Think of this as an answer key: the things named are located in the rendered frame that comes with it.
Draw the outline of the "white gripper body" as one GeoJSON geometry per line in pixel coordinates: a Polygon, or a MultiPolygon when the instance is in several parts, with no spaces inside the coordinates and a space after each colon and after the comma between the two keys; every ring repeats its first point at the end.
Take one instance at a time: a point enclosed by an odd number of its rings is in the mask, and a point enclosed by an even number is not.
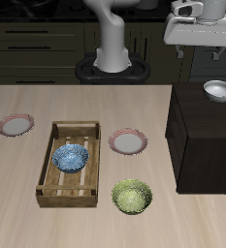
{"type": "Polygon", "coordinates": [[[226,47],[226,14],[215,23],[169,14],[164,25],[163,42],[178,46],[226,47]]]}

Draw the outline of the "white bowl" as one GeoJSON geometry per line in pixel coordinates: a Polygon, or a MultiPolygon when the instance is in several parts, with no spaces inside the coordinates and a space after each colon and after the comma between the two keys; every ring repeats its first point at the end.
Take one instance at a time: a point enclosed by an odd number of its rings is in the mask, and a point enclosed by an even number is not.
{"type": "Polygon", "coordinates": [[[210,80],[203,85],[204,95],[212,102],[226,103],[226,81],[210,80]]]}

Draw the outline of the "pink-rimmed white plate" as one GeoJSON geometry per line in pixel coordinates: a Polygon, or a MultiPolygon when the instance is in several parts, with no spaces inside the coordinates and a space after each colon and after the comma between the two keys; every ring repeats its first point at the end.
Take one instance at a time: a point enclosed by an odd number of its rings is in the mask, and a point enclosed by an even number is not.
{"type": "Polygon", "coordinates": [[[136,129],[124,128],[113,132],[108,139],[112,151],[125,156],[142,153],[147,145],[147,136],[136,129]]]}
{"type": "Polygon", "coordinates": [[[27,113],[15,113],[0,121],[0,135],[7,138],[20,137],[35,125],[35,119],[27,113]]]}

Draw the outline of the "green patterned bowl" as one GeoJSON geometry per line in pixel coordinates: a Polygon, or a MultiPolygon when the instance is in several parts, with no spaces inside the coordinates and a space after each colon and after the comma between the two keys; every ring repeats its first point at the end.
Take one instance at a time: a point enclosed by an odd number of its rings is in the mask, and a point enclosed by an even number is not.
{"type": "Polygon", "coordinates": [[[125,179],[112,189],[113,204],[123,213],[138,215],[151,204],[153,195],[147,184],[138,179],[125,179]]]}

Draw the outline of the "blue patterned bowl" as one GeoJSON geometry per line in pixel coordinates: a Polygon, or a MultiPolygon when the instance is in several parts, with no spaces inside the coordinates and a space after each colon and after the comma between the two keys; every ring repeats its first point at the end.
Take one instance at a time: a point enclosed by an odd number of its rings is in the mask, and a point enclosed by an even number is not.
{"type": "Polygon", "coordinates": [[[65,144],[52,155],[53,164],[64,173],[76,173],[86,165],[89,153],[79,144],[65,144]]]}

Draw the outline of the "grey kitchen cupboard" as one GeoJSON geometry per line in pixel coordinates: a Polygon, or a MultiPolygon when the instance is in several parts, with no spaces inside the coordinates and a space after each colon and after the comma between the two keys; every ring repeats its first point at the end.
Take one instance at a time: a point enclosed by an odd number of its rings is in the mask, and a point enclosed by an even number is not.
{"type": "Polygon", "coordinates": [[[212,55],[217,52],[216,47],[196,46],[191,64],[189,80],[206,82],[209,80],[226,81],[226,49],[214,61],[212,55]]]}

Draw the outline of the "dark wooden cabinet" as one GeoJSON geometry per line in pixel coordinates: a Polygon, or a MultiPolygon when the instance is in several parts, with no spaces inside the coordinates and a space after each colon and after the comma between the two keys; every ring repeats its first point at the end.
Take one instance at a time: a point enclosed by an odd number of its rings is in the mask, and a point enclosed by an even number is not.
{"type": "Polygon", "coordinates": [[[226,195],[226,103],[210,101],[203,86],[173,84],[165,138],[179,194],[226,195]]]}

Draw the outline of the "wooden slat tray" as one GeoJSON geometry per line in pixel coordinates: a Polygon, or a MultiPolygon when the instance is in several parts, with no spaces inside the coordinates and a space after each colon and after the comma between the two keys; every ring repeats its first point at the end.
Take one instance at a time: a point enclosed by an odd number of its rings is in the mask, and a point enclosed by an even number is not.
{"type": "Polygon", "coordinates": [[[98,121],[53,121],[36,199],[40,207],[96,207],[98,202],[101,127],[98,121]],[[52,162],[67,143],[85,146],[89,158],[76,173],[62,173],[52,162]]]}

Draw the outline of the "dark kitchen cupboards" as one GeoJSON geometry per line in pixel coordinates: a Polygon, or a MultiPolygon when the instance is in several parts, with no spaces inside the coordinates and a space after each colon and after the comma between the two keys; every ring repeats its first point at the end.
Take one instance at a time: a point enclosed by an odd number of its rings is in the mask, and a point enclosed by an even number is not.
{"type": "MultiPolygon", "coordinates": [[[[125,46],[149,64],[147,84],[187,81],[193,49],[162,41],[162,22],[128,22],[125,46]]],[[[100,46],[97,22],[0,22],[0,84],[78,84],[75,67],[100,46]]]]}

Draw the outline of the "black kitchen countertop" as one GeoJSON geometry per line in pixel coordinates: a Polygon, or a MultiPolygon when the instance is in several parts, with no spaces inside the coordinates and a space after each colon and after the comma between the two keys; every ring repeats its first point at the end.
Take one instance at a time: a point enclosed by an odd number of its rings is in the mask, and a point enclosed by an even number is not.
{"type": "MultiPolygon", "coordinates": [[[[158,0],[158,7],[144,11],[135,7],[113,8],[125,22],[164,22],[173,0],[158,0]]],[[[0,22],[98,22],[82,0],[0,0],[0,22]]]]}

